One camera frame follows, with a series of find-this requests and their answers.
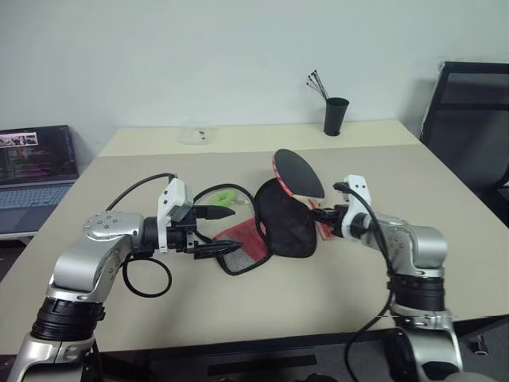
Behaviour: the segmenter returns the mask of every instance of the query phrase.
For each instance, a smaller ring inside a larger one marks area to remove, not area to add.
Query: laptop screen
[[[77,177],[68,126],[0,131],[0,185]]]

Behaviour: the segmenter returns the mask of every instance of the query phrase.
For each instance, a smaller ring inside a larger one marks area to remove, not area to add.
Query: black office chair
[[[445,62],[421,140],[509,227],[509,64]]]

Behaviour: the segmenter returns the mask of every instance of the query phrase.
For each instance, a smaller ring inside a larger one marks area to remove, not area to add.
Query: floor
[[[0,282],[16,261],[22,246],[0,242]],[[509,382],[509,325],[504,324],[484,333],[489,350],[487,356],[477,356],[461,343],[464,370],[480,372],[499,382]],[[230,378],[234,382],[295,382],[304,381],[312,373],[332,376],[339,382],[349,381],[343,362],[344,345],[321,345],[265,353],[208,354],[171,357],[153,361],[153,381],[220,382]],[[383,351],[377,341],[355,344],[352,348],[352,367],[359,380],[391,382]],[[12,359],[0,362],[0,382],[6,379]],[[106,378],[106,382],[118,379]]]

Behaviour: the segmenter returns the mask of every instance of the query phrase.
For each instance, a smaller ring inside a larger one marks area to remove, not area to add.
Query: table
[[[322,180],[325,204],[342,200],[332,189],[335,181],[362,174],[375,211],[433,225],[445,235],[446,305],[456,320],[507,314],[506,227],[417,140],[396,146],[360,144],[298,151]],[[195,193],[222,182],[255,192],[274,177],[271,155],[269,150],[98,157],[0,284],[0,353],[17,352],[57,257],[79,236],[83,222],[129,185],[148,174],[172,171]],[[164,186],[160,180],[135,190],[119,209],[154,215]],[[246,217],[249,212],[241,208],[249,207],[239,206],[239,215],[228,219]],[[217,220],[200,229],[219,232],[234,223]],[[163,297],[144,299],[118,279],[105,303],[106,320],[95,331],[102,351],[354,331],[379,311],[387,296],[382,256],[342,239],[319,242],[308,259],[273,256],[235,277],[213,259],[193,260],[183,253],[157,257],[172,270],[172,289]],[[165,285],[163,272],[148,263],[132,264],[130,274],[136,287],[149,292]],[[383,318],[374,329],[391,326],[392,320]]]

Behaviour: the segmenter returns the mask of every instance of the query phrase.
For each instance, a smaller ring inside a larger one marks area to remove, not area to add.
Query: white wall
[[[507,0],[0,0],[0,129],[314,122],[317,68],[348,119],[415,131],[440,61],[509,60]]]

